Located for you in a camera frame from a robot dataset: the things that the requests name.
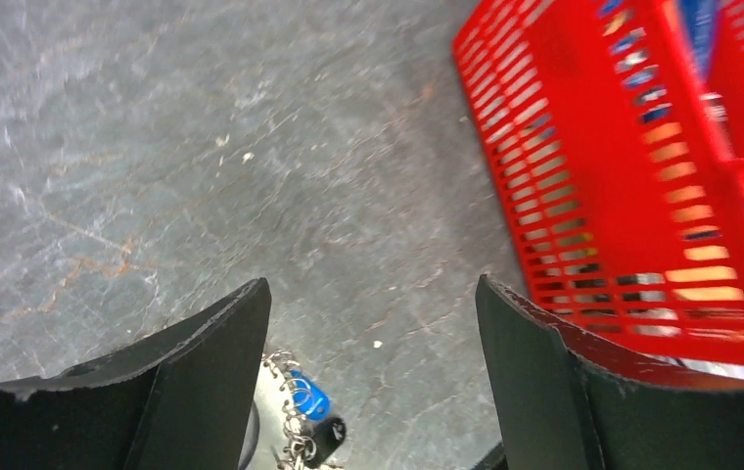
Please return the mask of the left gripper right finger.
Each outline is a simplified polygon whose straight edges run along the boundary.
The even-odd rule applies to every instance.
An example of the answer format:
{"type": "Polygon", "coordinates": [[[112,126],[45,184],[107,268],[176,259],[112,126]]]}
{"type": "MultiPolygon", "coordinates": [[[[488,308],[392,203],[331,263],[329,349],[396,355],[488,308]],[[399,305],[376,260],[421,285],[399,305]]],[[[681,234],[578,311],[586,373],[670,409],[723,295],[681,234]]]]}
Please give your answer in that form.
{"type": "Polygon", "coordinates": [[[744,380],[633,352],[488,276],[475,293],[501,442],[484,469],[744,469],[744,380]]]}

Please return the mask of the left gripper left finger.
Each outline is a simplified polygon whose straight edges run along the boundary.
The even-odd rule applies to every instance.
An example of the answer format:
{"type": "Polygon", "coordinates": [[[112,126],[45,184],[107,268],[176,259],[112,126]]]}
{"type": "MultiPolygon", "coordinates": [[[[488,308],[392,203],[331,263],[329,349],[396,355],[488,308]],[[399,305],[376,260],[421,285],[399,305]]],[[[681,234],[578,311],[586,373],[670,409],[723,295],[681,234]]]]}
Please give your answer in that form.
{"type": "Polygon", "coordinates": [[[0,383],[0,469],[234,469],[271,292],[263,278],[61,374],[0,383]]]}

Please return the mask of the blue key tag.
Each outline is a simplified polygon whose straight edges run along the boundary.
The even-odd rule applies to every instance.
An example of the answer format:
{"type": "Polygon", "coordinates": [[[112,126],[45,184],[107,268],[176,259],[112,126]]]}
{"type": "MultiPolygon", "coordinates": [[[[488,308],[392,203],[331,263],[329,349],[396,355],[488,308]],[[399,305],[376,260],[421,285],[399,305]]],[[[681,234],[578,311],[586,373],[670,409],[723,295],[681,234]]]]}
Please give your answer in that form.
{"type": "Polygon", "coordinates": [[[295,410],[310,421],[323,421],[331,412],[330,398],[301,372],[293,370],[290,374],[290,387],[295,410]]]}

